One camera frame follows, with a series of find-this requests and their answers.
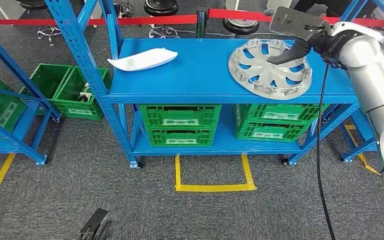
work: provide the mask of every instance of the blue shelf upright post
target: blue shelf upright post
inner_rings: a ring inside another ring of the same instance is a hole
[[[29,77],[23,72],[18,64],[8,55],[4,48],[0,45],[0,60],[9,68],[9,70],[24,84],[24,86],[33,94],[34,97],[40,99],[42,106],[46,110],[50,110],[50,115],[54,121],[58,122],[61,118],[54,106],[46,99],[36,85],[30,81]]]
[[[338,111],[333,113],[327,124],[321,126],[320,129],[320,140],[326,137],[330,132],[333,131],[339,124],[341,124],[345,119],[348,118],[352,113],[354,113],[360,107],[360,102],[356,101],[352,104],[343,104]],[[301,152],[292,154],[288,158],[288,163],[290,165],[296,165],[297,160],[300,159],[304,154],[306,154],[311,148],[313,148],[317,143],[317,135],[312,134],[307,137],[305,143],[301,146]]]
[[[366,2],[367,0],[353,0],[343,13],[341,21],[354,20],[354,18],[357,16],[357,14],[360,12]],[[373,0],[373,2],[384,12],[384,0]],[[341,126],[341,130],[345,135],[348,144],[351,148],[353,148],[351,151],[346,152],[342,155],[342,158],[346,163],[350,163],[352,161],[352,158],[360,153],[366,151],[377,151],[376,140],[373,136],[373,132],[366,116],[362,112],[356,111],[352,114],[352,120],[354,121],[354,125],[360,133],[361,137],[363,138],[364,142],[354,148],[355,144],[350,138],[346,128],[344,126]]]
[[[61,114],[51,105],[51,103],[45,98],[45,96],[16,64],[16,62],[8,55],[1,45],[0,60],[33,95],[28,96],[0,89],[0,94],[22,98],[26,103],[26,109],[19,117],[12,132],[8,132],[0,126],[0,154],[25,154],[32,158],[36,162],[36,165],[44,165],[47,155],[39,153],[37,149],[50,117],[52,117],[54,121],[58,122]],[[30,146],[25,143],[24,140],[27,133],[30,131],[34,119],[36,118],[36,112],[39,107],[43,107],[46,113],[42,118],[39,128],[35,134],[33,144]]]
[[[362,8],[366,5],[367,1],[368,0],[352,0],[352,2],[348,5],[340,17],[340,21],[352,22],[357,17]]]
[[[104,85],[101,75],[98,71],[97,64],[92,56],[89,45],[84,35],[85,25],[89,19],[93,8],[88,8],[89,12],[82,11],[82,18],[78,19],[73,12],[72,6],[69,0],[45,0],[49,7],[53,18],[58,24],[68,47],[71,50],[75,60],[77,61],[84,78],[89,83],[90,88],[95,95],[96,100],[101,107],[106,120],[114,132],[115,137],[120,143],[127,160],[130,163],[131,168],[138,168],[138,161],[133,155],[133,149],[130,145],[130,141],[127,134],[126,124],[121,123],[121,119],[126,119],[124,109],[119,109],[117,114],[113,104],[107,101],[106,95],[109,91]],[[120,32],[120,28],[117,22],[117,15],[113,6],[113,2],[110,0],[99,0],[102,8],[102,13],[108,26],[108,34],[110,38],[111,55],[113,59],[118,59],[120,49],[123,44],[123,38]]]

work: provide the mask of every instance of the wheel cover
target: wheel cover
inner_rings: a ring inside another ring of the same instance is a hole
[[[275,100],[294,99],[304,94],[312,82],[312,69],[305,57],[283,64],[267,62],[291,48],[282,40],[251,39],[230,56],[233,78],[252,93]]]

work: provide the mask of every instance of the blue metal shelf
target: blue metal shelf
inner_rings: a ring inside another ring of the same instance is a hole
[[[357,128],[358,133],[363,137],[365,141],[374,137],[373,130],[369,124],[369,121],[366,115],[364,115],[360,109],[351,114],[351,119],[355,125],[355,128]]]
[[[20,141],[23,141],[27,133],[29,133],[30,127],[32,126],[33,120],[36,116],[36,111],[38,110],[39,102],[29,101],[27,102],[27,108],[24,110],[23,114],[18,119],[12,135],[14,135]],[[0,141],[0,154],[10,154],[10,153],[22,153],[23,151],[17,147],[14,147],[10,142],[2,140]]]
[[[346,128],[343,125],[340,126],[340,129],[342,130],[342,133],[344,134],[345,139],[348,142],[349,147],[351,148],[349,152],[342,154],[342,159],[346,163],[352,162],[353,158],[358,154],[378,150],[375,136],[373,135],[372,127],[370,126],[368,119],[364,115],[364,113],[360,109],[355,111],[353,114],[351,114],[351,120],[354,123],[356,130],[363,138],[363,142],[360,145],[355,146],[354,141],[349,136]]]
[[[248,92],[237,84],[228,70],[229,56],[235,48],[245,43],[245,39],[123,39],[112,1],[99,0],[108,27],[112,59],[137,54],[152,48],[167,48],[178,52],[176,59],[156,68],[136,72],[114,69],[112,86],[108,92],[85,39],[84,21],[75,16],[68,0],[45,1],[131,168],[138,167],[136,156],[176,154],[291,154],[288,159],[289,164],[295,165],[300,157],[316,145],[314,125],[311,126],[305,143],[301,146],[298,146],[296,142],[237,140],[233,135],[233,114],[226,106],[223,107],[224,110],[211,147],[151,147],[143,132],[143,127],[141,128],[142,119],[137,110],[130,139],[124,104],[317,104],[320,101],[325,63],[314,52],[307,57],[313,70],[313,80],[311,87],[304,95],[287,101],[263,98]],[[331,69],[329,71],[324,102],[343,105],[332,115],[330,121],[322,126],[321,138],[327,136],[360,106],[353,88],[342,70]],[[115,104],[118,105],[118,111],[115,109]]]
[[[307,56],[313,70],[308,91],[291,100],[272,100],[260,97],[239,85],[228,69],[232,52],[246,43],[246,39],[124,39],[120,58],[154,48],[178,52],[171,62],[143,71],[115,69],[113,84],[106,99],[111,103],[290,103],[315,104],[320,102],[321,76],[325,63],[315,52]],[[352,85],[341,69],[330,69],[324,95],[325,103],[352,104],[357,100]]]
[[[207,147],[152,147],[143,126],[141,114],[136,114],[132,135],[135,136],[133,154],[135,156],[175,156],[185,155],[240,155],[240,154],[297,154],[301,151],[296,142],[240,140],[235,136],[233,106],[223,105],[218,120],[212,146]]]
[[[40,92],[40,90],[35,86],[35,84],[29,79],[29,77],[5,52],[1,45],[0,60],[33,95],[27,96],[12,91],[0,89],[0,94],[8,94],[15,97],[27,99],[24,100],[27,104],[27,107],[22,113],[22,115],[19,117],[17,123],[15,124],[14,130],[12,132],[8,132],[0,126],[0,154],[25,154],[28,157],[32,158],[37,165],[44,165],[47,156],[40,154],[37,151],[37,148],[39,146],[49,118],[52,117],[55,121],[59,121],[61,114],[57,112],[57,110],[45,98],[45,96]],[[36,117],[36,111],[38,110],[39,106],[45,109],[45,115],[36,132],[33,144],[30,146],[24,142],[24,138],[26,137],[30,130],[30,127],[32,126],[32,123]]]

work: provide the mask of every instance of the gray carpet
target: gray carpet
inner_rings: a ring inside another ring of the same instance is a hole
[[[130,2],[136,16],[145,15],[142,1]],[[220,8],[224,3],[179,2],[180,14],[193,13],[197,5]],[[239,7],[260,11],[265,1],[243,0]],[[310,11],[317,15],[324,9],[317,5]],[[228,34],[221,26],[219,20],[211,20],[207,31]],[[267,32],[266,27],[262,24],[260,32]],[[194,29],[190,25],[177,28]],[[148,26],[125,26],[122,33],[146,37],[148,30]],[[50,47],[35,32],[34,26],[0,26],[0,43],[27,74],[39,63],[75,64],[61,37]],[[106,28],[88,27],[85,35],[98,66],[108,68]],[[0,77],[19,89],[1,63]],[[18,154],[0,186],[0,240],[75,239],[96,208],[108,210],[108,217],[115,221],[114,240],[329,239],[314,149],[298,166],[281,165],[280,155],[249,156],[257,190],[223,193],[175,192],[173,157],[143,157],[145,168],[129,169],[105,119],[50,122],[39,150],[49,156],[45,166],[35,166]],[[321,144],[322,179],[336,238],[384,240],[384,184],[357,158],[351,164],[342,163],[340,153],[348,150],[338,129]],[[375,154],[365,155],[375,166]],[[0,167],[5,159],[0,155]],[[239,156],[183,156],[180,163],[183,184],[245,182]]]

